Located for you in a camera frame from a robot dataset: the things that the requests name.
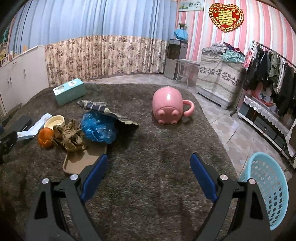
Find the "blue plastic bag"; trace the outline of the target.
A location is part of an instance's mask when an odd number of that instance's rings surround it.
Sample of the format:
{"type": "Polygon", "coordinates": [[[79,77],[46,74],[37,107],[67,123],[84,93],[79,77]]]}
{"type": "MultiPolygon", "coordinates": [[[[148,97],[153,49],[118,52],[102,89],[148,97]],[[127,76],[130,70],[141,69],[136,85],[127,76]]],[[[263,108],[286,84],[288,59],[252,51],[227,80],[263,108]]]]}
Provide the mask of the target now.
{"type": "Polygon", "coordinates": [[[114,118],[91,110],[83,115],[81,130],[93,142],[111,144],[117,134],[114,123],[114,118]]]}

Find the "patterned snack wrapper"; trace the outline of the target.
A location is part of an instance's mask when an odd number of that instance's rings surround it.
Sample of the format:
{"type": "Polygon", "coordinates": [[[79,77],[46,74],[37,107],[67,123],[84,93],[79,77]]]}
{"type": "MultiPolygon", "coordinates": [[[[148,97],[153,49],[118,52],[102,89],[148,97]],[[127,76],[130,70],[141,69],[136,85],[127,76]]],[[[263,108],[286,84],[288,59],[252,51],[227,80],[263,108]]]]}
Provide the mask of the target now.
{"type": "Polygon", "coordinates": [[[134,126],[139,126],[138,123],[136,123],[135,121],[122,116],[120,114],[114,113],[112,112],[106,105],[105,102],[102,101],[90,101],[90,100],[79,100],[77,101],[77,104],[79,106],[81,106],[84,109],[89,109],[92,111],[96,111],[98,113],[104,114],[106,116],[110,116],[118,121],[120,121],[121,123],[124,123],[126,125],[134,125],[134,126]]]}

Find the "cream small bowl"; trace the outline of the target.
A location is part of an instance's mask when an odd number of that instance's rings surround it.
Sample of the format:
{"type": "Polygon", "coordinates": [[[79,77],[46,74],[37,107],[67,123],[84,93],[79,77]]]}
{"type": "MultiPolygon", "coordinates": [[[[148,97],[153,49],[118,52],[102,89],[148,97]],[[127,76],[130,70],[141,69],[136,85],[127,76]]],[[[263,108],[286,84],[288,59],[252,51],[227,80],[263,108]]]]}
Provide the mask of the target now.
{"type": "Polygon", "coordinates": [[[45,124],[44,128],[53,129],[54,126],[61,126],[65,123],[65,119],[62,115],[55,115],[49,118],[45,124]]]}

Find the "brown shaggy rug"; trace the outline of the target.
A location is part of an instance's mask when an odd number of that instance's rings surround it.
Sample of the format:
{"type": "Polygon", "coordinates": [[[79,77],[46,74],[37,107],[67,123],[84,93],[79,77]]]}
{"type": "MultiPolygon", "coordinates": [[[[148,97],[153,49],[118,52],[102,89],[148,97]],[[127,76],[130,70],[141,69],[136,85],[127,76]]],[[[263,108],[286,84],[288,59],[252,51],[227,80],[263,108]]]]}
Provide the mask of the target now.
{"type": "MultiPolygon", "coordinates": [[[[198,153],[219,173],[236,179],[236,171],[199,102],[184,89],[195,111],[177,125],[159,125],[152,117],[152,96],[160,86],[149,84],[86,84],[88,101],[139,124],[118,131],[107,147],[108,171],[86,207],[104,240],[193,240],[211,209],[191,168],[198,153]]],[[[52,88],[32,97],[8,123],[26,114],[35,122],[45,113],[79,121],[85,109],[77,101],[59,106],[52,88]]],[[[1,209],[25,237],[39,181],[65,179],[66,153],[59,147],[39,146],[37,138],[16,143],[1,165],[1,209]]]]}

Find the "teal tissue box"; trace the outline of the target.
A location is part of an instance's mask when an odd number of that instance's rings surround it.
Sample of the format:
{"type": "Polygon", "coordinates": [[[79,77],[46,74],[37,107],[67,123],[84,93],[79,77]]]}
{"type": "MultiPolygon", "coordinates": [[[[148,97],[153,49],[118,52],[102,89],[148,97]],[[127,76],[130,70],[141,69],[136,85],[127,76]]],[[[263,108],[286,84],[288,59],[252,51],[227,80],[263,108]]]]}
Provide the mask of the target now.
{"type": "Polygon", "coordinates": [[[53,93],[57,103],[63,106],[86,94],[84,82],[79,78],[68,81],[58,87],[53,88],[53,93]]]}

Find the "white cabinet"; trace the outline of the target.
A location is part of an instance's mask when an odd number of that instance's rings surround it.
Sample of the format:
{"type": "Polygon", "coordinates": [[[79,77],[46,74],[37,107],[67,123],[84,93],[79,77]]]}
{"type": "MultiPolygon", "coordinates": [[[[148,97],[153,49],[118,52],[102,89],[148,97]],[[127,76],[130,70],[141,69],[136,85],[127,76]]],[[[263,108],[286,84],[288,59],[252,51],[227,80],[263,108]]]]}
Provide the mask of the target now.
{"type": "Polygon", "coordinates": [[[45,46],[37,45],[1,67],[1,111],[7,115],[48,87],[45,46]]]}

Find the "clothes rack with garments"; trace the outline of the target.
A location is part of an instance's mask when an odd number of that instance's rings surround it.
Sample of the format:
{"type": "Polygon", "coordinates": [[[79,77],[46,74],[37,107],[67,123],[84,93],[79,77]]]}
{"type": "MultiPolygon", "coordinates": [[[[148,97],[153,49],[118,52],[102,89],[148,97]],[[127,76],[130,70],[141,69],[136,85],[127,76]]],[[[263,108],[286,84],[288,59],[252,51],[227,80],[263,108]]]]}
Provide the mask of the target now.
{"type": "Polygon", "coordinates": [[[242,64],[242,89],[230,116],[239,112],[239,102],[244,91],[250,90],[255,94],[255,89],[260,83],[267,88],[270,87],[271,92],[278,95],[282,89],[287,67],[290,72],[295,73],[295,64],[275,50],[253,40],[242,64]]]}

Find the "small folding table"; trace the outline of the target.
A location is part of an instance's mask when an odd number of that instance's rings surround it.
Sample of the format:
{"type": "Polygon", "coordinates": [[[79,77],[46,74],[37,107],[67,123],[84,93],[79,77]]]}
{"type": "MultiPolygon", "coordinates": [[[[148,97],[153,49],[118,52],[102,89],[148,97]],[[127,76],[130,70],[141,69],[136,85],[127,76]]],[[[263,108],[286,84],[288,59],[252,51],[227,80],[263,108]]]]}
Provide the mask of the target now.
{"type": "Polygon", "coordinates": [[[175,59],[177,64],[177,75],[174,78],[175,83],[179,80],[186,80],[186,87],[189,85],[189,78],[192,70],[200,67],[200,63],[187,59],[175,59]]]}

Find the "pile of clothes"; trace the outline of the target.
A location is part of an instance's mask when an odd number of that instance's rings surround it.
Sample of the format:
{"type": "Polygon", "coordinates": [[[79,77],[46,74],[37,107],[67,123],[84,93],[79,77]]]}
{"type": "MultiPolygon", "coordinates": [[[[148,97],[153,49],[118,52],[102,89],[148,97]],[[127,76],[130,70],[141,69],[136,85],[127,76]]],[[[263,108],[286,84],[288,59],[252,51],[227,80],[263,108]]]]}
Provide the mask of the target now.
{"type": "Polygon", "coordinates": [[[202,49],[202,54],[217,54],[221,55],[224,62],[243,63],[245,54],[239,48],[235,48],[226,42],[217,42],[210,47],[202,49]]]}

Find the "blue floral curtain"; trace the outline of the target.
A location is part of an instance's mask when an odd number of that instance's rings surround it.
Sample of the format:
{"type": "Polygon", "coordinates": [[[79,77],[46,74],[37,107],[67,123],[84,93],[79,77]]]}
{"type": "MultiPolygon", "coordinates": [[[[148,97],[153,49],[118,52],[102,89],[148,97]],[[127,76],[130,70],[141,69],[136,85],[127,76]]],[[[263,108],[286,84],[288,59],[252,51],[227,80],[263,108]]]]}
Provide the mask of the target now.
{"type": "Polygon", "coordinates": [[[162,73],[176,1],[28,1],[9,50],[45,48],[50,85],[130,73],[162,73]]]}

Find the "grey water dispenser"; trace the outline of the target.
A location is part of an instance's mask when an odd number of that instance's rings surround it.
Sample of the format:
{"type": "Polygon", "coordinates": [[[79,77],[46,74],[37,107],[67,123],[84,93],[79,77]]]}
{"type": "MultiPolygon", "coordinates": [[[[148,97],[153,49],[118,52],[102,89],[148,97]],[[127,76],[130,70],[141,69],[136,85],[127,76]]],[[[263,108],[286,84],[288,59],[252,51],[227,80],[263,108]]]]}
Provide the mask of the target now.
{"type": "Polygon", "coordinates": [[[166,53],[164,76],[175,80],[177,77],[177,60],[187,56],[188,43],[182,40],[170,39],[166,53]]]}

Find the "blue cloth bundle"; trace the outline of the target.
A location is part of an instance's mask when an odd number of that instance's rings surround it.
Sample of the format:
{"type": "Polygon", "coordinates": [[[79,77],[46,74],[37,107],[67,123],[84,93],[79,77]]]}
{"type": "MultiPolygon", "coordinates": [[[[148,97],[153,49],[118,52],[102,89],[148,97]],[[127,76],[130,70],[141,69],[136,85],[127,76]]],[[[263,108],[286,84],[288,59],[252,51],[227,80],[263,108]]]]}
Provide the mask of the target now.
{"type": "Polygon", "coordinates": [[[188,41],[188,33],[184,29],[174,30],[174,35],[175,35],[176,39],[178,39],[178,40],[188,41]]]}

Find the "small potted plant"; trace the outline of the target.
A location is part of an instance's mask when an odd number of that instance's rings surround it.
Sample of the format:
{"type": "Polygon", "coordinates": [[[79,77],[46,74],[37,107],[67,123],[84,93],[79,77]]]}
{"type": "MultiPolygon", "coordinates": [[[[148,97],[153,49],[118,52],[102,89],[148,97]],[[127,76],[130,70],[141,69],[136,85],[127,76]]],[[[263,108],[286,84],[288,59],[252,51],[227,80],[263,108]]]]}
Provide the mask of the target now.
{"type": "Polygon", "coordinates": [[[179,28],[182,30],[186,30],[187,29],[187,25],[185,23],[178,23],[179,28]]]}

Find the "red heart wall decoration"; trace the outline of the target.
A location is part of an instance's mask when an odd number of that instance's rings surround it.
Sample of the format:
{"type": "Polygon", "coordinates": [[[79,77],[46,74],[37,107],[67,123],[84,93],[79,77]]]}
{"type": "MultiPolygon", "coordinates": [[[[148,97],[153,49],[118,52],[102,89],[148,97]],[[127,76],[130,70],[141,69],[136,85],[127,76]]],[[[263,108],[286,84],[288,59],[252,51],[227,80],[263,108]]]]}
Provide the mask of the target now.
{"type": "Polygon", "coordinates": [[[213,24],[224,33],[236,30],[244,21],[242,9],[233,4],[212,4],[209,8],[209,17],[213,24]]]}

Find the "framed wall picture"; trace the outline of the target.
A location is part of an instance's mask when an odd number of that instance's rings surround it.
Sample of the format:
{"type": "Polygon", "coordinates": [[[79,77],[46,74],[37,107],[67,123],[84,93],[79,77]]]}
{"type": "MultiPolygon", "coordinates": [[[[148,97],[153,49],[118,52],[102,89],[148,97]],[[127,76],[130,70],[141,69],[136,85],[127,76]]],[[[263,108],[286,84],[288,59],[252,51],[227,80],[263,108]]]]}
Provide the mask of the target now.
{"type": "Polygon", "coordinates": [[[181,11],[203,11],[204,0],[187,0],[180,1],[179,12],[181,11]]]}

